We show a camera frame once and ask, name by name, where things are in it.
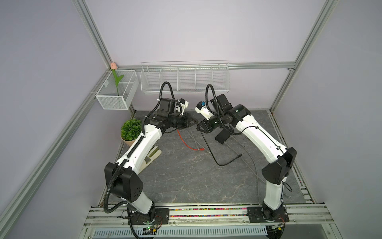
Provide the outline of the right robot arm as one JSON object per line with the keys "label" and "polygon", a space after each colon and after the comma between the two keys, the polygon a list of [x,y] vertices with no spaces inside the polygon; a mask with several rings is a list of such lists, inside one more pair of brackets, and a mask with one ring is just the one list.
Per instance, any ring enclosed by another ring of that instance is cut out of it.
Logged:
{"label": "right robot arm", "polygon": [[260,215],[267,222],[277,219],[286,221],[283,193],[297,155],[296,150],[286,147],[272,137],[245,106],[232,106],[224,94],[217,95],[212,84],[207,85],[205,97],[195,108],[195,111],[204,117],[198,123],[197,130],[201,135],[205,135],[222,128],[229,135],[244,135],[259,149],[267,161],[267,165],[262,169],[266,193]]}

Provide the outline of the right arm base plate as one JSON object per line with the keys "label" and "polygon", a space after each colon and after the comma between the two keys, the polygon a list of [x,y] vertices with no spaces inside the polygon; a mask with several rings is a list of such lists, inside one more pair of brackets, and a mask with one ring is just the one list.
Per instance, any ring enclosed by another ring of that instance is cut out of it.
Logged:
{"label": "right arm base plate", "polygon": [[251,223],[287,223],[289,217],[284,206],[276,210],[268,207],[248,207],[247,216]]}

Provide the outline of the small black network switch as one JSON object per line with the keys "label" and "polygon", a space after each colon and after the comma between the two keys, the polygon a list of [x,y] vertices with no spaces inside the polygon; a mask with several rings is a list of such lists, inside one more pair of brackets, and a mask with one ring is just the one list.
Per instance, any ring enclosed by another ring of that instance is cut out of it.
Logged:
{"label": "small black network switch", "polygon": [[223,129],[216,137],[215,140],[220,144],[224,144],[232,135],[228,130]]}

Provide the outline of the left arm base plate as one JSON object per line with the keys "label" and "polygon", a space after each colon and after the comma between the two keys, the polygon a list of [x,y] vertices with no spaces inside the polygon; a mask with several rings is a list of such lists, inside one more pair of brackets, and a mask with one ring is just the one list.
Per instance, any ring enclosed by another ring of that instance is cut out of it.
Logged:
{"label": "left arm base plate", "polygon": [[148,214],[133,212],[128,217],[132,225],[167,225],[170,219],[170,209],[155,208],[150,210]]}

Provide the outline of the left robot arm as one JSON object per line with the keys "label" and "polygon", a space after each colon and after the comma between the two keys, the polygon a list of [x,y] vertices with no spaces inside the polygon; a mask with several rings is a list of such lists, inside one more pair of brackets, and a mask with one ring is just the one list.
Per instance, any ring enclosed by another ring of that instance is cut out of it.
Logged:
{"label": "left robot arm", "polygon": [[155,220],[155,203],[143,192],[139,170],[149,151],[167,129],[180,130],[198,123],[197,119],[185,111],[187,107],[188,102],[184,99],[160,96],[155,108],[142,121],[140,134],[134,144],[116,163],[105,166],[105,213],[112,213],[126,205],[128,212],[140,217],[144,223]]}

